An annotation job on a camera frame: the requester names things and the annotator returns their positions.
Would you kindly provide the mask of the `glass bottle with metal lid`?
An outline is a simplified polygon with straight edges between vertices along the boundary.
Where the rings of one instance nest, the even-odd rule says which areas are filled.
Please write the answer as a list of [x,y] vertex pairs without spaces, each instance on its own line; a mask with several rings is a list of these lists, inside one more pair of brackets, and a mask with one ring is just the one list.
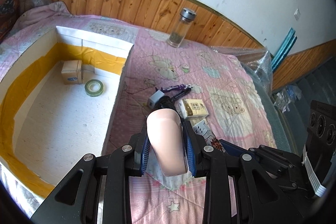
[[173,26],[173,30],[167,39],[167,44],[179,48],[197,14],[195,11],[184,7],[179,13],[179,19]]

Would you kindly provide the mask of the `green tape roll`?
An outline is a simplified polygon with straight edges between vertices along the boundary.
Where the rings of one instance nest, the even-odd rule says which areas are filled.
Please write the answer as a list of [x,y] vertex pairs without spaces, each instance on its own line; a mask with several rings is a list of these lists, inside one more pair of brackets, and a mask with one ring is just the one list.
[[98,97],[103,94],[104,84],[97,79],[89,80],[84,86],[85,92],[90,97]]

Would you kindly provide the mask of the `white cardboard box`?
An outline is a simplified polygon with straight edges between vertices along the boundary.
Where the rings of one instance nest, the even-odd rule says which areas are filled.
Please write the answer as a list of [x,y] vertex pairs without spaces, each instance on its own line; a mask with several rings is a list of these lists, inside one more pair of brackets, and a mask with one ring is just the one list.
[[[102,155],[133,44],[74,28],[16,34],[1,54],[1,163],[45,198],[86,153]],[[81,60],[82,84],[66,85],[64,61]],[[84,86],[104,84],[98,97]]]

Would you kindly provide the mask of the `gold metal tin box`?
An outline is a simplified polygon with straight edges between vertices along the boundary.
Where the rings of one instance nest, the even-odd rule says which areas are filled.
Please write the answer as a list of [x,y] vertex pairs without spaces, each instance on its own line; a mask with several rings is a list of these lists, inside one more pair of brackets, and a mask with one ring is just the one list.
[[66,85],[82,84],[83,72],[81,60],[64,61],[62,67],[62,78]]

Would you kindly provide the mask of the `black marker pen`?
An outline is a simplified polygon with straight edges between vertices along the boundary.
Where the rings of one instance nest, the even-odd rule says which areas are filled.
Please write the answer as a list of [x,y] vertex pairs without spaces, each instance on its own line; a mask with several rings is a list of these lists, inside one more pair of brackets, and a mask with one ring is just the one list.
[[179,98],[182,98],[184,96],[186,96],[187,94],[189,94],[192,91],[192,87],[188,87],[184,90],[182,90],[181,92],[175,94],[174,96],[171,97],[171,101],[175,102],[177,101]]

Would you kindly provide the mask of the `wall socket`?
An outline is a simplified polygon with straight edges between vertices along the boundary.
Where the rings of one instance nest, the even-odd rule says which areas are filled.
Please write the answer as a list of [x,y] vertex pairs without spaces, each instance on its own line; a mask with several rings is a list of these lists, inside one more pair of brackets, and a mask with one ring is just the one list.
[[294,12],[295,20],[299,20],[300,16],[301,16],[300,10],[296,9],[295,12]]

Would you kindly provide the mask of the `white usb charger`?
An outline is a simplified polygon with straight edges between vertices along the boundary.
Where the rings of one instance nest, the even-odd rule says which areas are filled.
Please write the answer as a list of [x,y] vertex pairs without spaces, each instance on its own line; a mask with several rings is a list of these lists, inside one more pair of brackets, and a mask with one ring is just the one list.
[[153,95],[149,97],[147,101],[147,107],[153,110],[158,101],[164,96],[165,93],[163,93],[161,90],[157,90]]

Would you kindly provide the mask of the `pink cartoon bear quilt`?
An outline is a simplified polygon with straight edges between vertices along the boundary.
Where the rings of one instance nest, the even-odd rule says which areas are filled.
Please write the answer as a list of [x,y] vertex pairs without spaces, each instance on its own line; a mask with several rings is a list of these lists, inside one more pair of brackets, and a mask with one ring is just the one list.
[[[121,147],[131,135],[139,132],[150,113],[147,101],[156,90],[180,84],[191,85],[190,99],[203,100],[209,112],[206,122],[218,140],[243,148],[261,144],[276,147],[275,128],[266,112],[266,108],[271,107],[269,96],[235,56],[217,53],[196,42],[173,48],[166,44],[166,35],[161,32],[116,19],[74,16],[63,2],[26,11],[6,40],[16,34],[45,33],[56,26],[94,32],[133,44],[102,155]],[[26,189],[12,173],[9,189],[28,215],[41,203],[42,197]]]

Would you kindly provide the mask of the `purple ultraman figure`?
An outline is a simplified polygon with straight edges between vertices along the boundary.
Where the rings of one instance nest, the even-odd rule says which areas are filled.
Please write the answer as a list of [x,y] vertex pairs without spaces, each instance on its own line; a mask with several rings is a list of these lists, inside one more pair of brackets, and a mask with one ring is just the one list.
[[179,90],[187,90],[187,89],[191,89],[191,85],[174,85],[174,86],[169,86],[167,88],[160,88],[159,90],[163,93],[169,93],[172,91],[179,91]]

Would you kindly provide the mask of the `teal boards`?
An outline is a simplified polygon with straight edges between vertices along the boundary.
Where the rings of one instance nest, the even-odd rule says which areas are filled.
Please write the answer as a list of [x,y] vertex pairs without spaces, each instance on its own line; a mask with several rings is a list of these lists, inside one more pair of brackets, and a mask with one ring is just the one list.
[[281,63],[287,57],[296,41],[297,36],[295,34],[295,29],[291,28],[272,59],[271,65],[273,73],[275,73],[275,71],[280,67]]

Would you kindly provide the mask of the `pink stapler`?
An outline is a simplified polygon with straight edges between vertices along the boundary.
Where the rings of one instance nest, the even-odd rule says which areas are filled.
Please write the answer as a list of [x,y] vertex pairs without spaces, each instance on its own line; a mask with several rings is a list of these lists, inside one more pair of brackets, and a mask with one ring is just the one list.
[[159,109],[146,120],[147,135],[158,164],[165,176],[177,176],[188,171],[180,116],[172,109]]

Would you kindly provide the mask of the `yellow tissue pack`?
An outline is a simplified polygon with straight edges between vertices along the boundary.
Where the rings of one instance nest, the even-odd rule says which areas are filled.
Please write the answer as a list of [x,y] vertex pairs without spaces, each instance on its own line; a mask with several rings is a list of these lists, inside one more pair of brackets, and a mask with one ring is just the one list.
[[209,112],[203,102],[199,99],[181,99],[178,102],[183,119],[203,119]]

